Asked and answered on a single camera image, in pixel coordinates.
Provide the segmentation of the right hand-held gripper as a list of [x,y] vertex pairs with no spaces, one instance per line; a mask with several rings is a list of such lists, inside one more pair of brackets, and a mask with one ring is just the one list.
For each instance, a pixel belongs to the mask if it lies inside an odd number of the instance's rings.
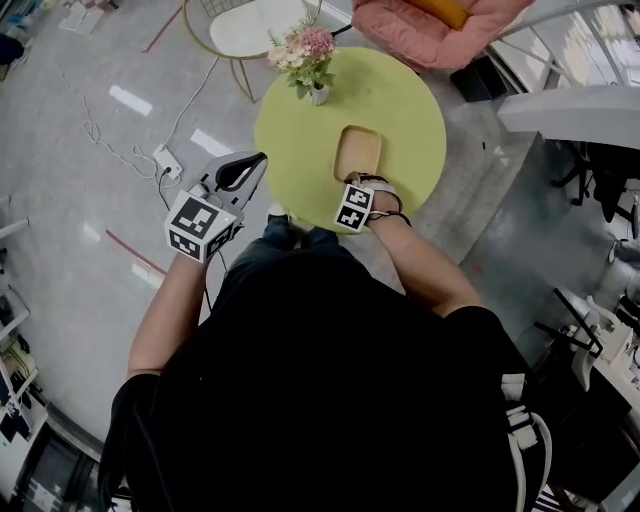
[[372,174],[360,174],[353,171],[345,178],[346,184],[341,202],[337,209],[334,224],[352,233],[359,233],[369,215],[373,212],[376,192],[391,194],[397,203],[400,196],[395,187],[385,178]]

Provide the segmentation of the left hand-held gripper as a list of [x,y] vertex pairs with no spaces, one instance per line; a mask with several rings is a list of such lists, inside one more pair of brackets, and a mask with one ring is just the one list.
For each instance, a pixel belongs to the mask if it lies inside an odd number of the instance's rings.
[[199,263],[208,262],[244,228],[244,208],[268,165],[263,152],[238,151],[212,159],[172,204],[163,198],[167,245]]

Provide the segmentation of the person's right forearm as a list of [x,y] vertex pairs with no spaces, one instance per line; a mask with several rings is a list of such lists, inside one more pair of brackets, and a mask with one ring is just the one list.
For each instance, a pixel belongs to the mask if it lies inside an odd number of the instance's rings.
[[405,291],[444,318],[484,304],[464,273],[398,214],[374,214],[369,229],[386,249]]

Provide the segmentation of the person's white shoe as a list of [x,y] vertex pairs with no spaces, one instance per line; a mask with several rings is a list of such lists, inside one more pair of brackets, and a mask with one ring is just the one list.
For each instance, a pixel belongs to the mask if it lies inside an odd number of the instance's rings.
[[287,211],[280,203],[274,202],[267,211],[267,223],[283,221],[299,233],[308,233],[314,226]]

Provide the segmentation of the white power strip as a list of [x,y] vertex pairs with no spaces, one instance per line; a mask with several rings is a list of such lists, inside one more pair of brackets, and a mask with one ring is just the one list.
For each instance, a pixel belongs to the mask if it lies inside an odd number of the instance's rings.
[[168,169],[166,177],[170,180],[176,180],[181,177],[183,166],[178,162],[167,145],[159,145],[154,150],[152,156],[162,171]]

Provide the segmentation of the person's blue jeans legs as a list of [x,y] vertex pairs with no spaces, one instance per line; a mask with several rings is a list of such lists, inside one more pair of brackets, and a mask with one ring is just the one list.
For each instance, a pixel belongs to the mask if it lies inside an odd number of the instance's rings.
[[329,230],[313,227],[303,231],[291,223],[287,215],[270,215],[262,236],[252,241],[233,261],[230,271],[252,264],[264,263],[293,251],[314,250],[350,256],[340,245],[337,235]]

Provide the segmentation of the round green-clothed table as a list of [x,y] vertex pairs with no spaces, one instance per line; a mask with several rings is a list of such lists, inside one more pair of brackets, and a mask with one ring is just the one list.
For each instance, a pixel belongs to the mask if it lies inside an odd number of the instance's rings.
[[273,199],[303,221],[335,229],[344,184],[333,163],[343,129],[357,126],[381,135],[378,172],[396,188],[404,214],[414,214],[445,162],[445,124],[434,95],[411,68],[369,48],[338,49],[329,71],[333,84],[320,106],[298,98],[284,75],[262,99],[254,138],[268,158]]

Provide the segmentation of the pink flower bouquet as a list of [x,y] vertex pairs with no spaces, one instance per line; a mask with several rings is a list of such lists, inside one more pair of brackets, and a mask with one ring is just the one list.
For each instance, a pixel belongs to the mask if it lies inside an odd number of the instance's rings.
[[268,38],[269,65],[286,77],[299,99],[311,99],[334,85],[335,74],[329,67],[336,46],[330,31],[304,20],[281,35],[269,30]]

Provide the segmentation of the white seat cushion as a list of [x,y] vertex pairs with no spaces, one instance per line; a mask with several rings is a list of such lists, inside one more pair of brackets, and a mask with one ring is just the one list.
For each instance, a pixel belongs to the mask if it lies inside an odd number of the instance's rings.
[[215,49],[231,57],[262,55],[272,47],[271,36],[282,37],[307,14],[302,0],[225,0],[231,6],[213,18],[209,28]]

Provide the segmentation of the black box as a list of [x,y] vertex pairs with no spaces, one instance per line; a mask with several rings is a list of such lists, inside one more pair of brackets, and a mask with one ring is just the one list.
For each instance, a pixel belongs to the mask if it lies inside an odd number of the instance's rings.
[[489,56],[475,59],[463,69],[453,72],[450,81],[467,103],[498,100],[508,92]]

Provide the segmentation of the mustard yellow cushion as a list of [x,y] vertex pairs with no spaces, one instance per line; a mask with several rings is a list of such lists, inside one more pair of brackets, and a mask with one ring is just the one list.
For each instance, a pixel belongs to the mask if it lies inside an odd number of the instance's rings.
[[449,28],[462,30],[471,16],[471,11],[457,0],[405,0],[410,5],[426,12]]

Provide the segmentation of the white square column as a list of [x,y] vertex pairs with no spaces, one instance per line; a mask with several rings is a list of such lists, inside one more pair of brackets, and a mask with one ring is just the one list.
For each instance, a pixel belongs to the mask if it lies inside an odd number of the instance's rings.
[[510,132],[640,150],[640,87],[571,87],[513,95],[497,115]]

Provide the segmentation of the black office chair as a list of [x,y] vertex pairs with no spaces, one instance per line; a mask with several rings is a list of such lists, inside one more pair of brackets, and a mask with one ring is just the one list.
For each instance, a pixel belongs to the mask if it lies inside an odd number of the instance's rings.
[[605,221],[610,223],[615,215],[627,220],[632,226],[633,237],[637,237],[640,226],[640,198],[630,210],[619,205],[622,195],[628,191],[629,180],[640,180],[640,150],[594,142],[564,141],[574,159],[571,171],[560,180],[553,180],[554,188],[563,188],[575,178],[579,179],[579,195],[572,200],[581,206],[588,196],[587,174],[595,182],[593,197],[601,205]]

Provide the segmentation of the white plastic chair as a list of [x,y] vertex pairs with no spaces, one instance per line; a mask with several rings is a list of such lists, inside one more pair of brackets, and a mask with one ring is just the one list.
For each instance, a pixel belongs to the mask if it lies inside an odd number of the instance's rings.
[[594,364],[618,365],[624,351],[631,346],[634,331],[613,312],[596,304],[592,296],[582,299],[572,295],[569,303],[587,326],[587,329],[577,327],[574,332],[574,339],[589,345],[589,348],[575,349],[571,368],[581,387],[588,392]]

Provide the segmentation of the white low shelf unit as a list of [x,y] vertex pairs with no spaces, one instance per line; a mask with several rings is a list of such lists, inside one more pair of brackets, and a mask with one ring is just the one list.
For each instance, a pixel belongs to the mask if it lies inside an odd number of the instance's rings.
[[30,310],[0,285],[0,492],[8,494],[47,418],[37,397],[39,368],[20,328]]

